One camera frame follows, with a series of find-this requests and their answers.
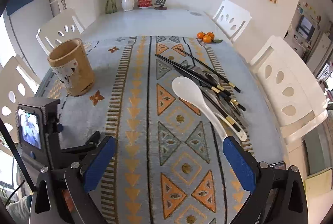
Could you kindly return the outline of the white chair near right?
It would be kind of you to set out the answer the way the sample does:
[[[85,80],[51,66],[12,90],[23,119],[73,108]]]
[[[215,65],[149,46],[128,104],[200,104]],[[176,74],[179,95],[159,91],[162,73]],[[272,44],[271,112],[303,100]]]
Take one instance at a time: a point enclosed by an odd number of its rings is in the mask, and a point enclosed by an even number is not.
[[[250,61],[286,144],[327,119],[327,100],[317,79],[287,42],[270,36]]]

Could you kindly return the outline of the silver metal spoon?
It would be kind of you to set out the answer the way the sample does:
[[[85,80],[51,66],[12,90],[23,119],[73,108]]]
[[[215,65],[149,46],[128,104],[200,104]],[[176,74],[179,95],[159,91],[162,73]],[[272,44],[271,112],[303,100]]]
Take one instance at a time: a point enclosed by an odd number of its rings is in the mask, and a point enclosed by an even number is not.
[[[235,102],[231,100],[231,97],[226,97],[226,95],[219,95],[218,99],[220,105],[224,107],[226,112],[232,115],[235,119],[237,119],[244,128],[248,128],[250,126],[248,121],[242,116],[240,109],[238,109],[238,107],[235,105]]]

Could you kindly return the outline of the patterned blue woven table mat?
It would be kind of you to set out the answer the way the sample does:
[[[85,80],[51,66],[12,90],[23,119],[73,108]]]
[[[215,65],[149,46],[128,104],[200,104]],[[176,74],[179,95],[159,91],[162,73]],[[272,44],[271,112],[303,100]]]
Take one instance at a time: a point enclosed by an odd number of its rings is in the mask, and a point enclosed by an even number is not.
[[[63,148],[82,145],[97,130],[115,138],[116,153],[94,194],[107,223],[229,223],[249,195],[214,127],[174,94],[178,72],[167,59],[182,65],[199,59],[234,80],[240,93],[231,95],[249,123],[242,147],[258,161],[283,160],[263,94],[230,46],[141,36],[89,42],[85,49],[95,73],[91,91],[72,97],[49,71],[37,94],[60,100]]]

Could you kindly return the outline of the white refrigerator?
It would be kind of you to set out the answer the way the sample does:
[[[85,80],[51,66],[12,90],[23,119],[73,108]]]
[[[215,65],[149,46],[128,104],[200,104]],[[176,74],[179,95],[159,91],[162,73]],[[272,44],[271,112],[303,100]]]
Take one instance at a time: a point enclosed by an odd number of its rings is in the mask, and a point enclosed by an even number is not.
[[[57,0],[34,0],[11,15],[7,15],[6,11],[3,13],[15,53],[37,76],[45,75],[49,69],[46,53],[36,39],[37,31],[59,13]]]

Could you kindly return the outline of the bamboo utensil holder cup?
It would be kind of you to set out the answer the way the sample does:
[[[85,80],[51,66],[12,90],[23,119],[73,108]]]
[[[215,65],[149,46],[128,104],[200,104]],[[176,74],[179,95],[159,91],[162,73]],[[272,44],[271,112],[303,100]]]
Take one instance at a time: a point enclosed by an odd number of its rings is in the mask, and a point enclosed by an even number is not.
[[[49,54],[47,60],[69,95],[77,97],[92,88],[95,75],[81,39],[61,43]]]

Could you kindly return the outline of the white chair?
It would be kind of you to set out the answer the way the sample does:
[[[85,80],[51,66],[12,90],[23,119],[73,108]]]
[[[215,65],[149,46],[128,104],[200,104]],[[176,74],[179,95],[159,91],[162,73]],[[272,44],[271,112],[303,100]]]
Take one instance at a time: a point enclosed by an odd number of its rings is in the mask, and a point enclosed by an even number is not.
[[[80,38],[84,30],[75,11],[66,9],[39,28],[36,39],[46,55],[49,55],[61,43]]]
[[[270,36],[250,61],[286,144],[327,119],[327,100],[317,79],[287,42]]]
[[[19,55],[11,57],[1,70],[1,119],[15,143],[19,142],[17,106],[24,99],[33,97],[40,83],[39,77]]]
[[[224,32],[231,42],[235,42],[250,23],[249,11],[239,5],[224,0],[213,16],[213,21]]]

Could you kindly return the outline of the mandarin orange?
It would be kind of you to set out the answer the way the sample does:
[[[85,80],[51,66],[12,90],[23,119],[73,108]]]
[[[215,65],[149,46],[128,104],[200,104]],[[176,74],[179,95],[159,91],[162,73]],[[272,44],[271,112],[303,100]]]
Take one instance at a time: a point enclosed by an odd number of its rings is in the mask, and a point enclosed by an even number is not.
[[[204,43],[210,44],[212,42],[212,38],[209,35],[204,35],[202,38]]]
[[[202,39],[204,36],[205,36],[205,34],[204,34],[203,32],[199,32],[199,33],[197,34],[197,38],[198,38],[198,39]]]
[[[213,32],[208,32],[207,35],[211,38],[211,39],[214,39],[215,38],[215,35]]]

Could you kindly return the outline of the dark phone stand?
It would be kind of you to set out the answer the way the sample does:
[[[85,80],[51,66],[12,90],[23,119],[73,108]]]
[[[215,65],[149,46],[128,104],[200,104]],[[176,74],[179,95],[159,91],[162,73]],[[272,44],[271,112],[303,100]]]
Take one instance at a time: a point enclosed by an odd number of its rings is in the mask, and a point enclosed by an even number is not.
[[[167,0],[156,0],[155,2],[155,10],[167,10],[167,7],[165,7],[165,3]]]

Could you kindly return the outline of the white chair far left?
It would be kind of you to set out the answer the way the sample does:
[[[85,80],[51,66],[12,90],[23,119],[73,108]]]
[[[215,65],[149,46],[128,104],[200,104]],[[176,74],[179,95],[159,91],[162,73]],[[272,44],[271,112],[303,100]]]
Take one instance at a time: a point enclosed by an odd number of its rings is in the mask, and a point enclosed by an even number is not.
[[[66,9],[39,28],[36,39],[46,55],[49,55],[61,43],[80,38],[84,30],[75,11]]]

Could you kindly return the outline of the white ceramic soup spoon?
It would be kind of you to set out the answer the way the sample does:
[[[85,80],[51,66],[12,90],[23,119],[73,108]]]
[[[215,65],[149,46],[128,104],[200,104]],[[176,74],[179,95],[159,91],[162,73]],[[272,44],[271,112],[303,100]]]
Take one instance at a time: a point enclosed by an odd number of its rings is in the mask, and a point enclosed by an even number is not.
[[[244,130],[241,130],[240,133],[237,133],[235,129],[226,121],[220,114],[213,112],[206,104],[203,94],[201,93],[200,88],[190,80],[184,76],[176,77],[172,83],[171,87],[174,93],[184,101],[191,103],[196,106],[203,114],[207,117],[207,119],[211,122],[211,124],[215,127],[221,139],[224,140],[227,137],[226,131],[224,127],[219,121],[219,118],[222,119],[226,125],[228,125],[233,132],[238,136],[238,138],[244,142],[247,139],[247,135]]]

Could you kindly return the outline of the white chair near left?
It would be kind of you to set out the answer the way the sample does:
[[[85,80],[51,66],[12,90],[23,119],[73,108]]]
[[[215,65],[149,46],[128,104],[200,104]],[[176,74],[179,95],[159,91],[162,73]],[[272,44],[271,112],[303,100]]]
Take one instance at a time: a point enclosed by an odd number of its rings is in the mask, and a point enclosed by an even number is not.
[[[40,83],[39,77],[19,55],[11,57],[1,70],[1,119],[15,143],[19,142],[17,106],[24,99],[33,97]]]

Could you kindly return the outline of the white ceramic flower vase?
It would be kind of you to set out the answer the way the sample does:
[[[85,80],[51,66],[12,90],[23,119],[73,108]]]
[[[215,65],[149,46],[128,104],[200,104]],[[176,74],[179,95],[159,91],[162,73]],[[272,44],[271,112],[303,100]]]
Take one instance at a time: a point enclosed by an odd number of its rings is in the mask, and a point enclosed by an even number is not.
[[[132,11],[134,9],[134,0],[122,0],[121,7],[123,11]]]

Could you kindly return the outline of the white chair far right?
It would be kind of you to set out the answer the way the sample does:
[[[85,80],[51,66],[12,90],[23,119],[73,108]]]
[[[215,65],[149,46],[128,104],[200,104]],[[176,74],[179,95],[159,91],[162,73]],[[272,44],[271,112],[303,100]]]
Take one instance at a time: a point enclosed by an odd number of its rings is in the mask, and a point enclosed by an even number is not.
[[[235,42],[250,23],[249,11],[239,5],[224,0],[213,16],[213,21],[224,32],[231,42]]]

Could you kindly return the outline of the red lidded tea cup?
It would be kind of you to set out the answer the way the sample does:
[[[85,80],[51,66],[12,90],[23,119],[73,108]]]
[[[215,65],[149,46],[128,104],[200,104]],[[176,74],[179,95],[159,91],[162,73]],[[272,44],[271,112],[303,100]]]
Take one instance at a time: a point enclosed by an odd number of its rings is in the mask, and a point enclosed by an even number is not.
[[[153,6],[152,0],[138,0],[137,1],[137,6],[140,9],[148,9]]]

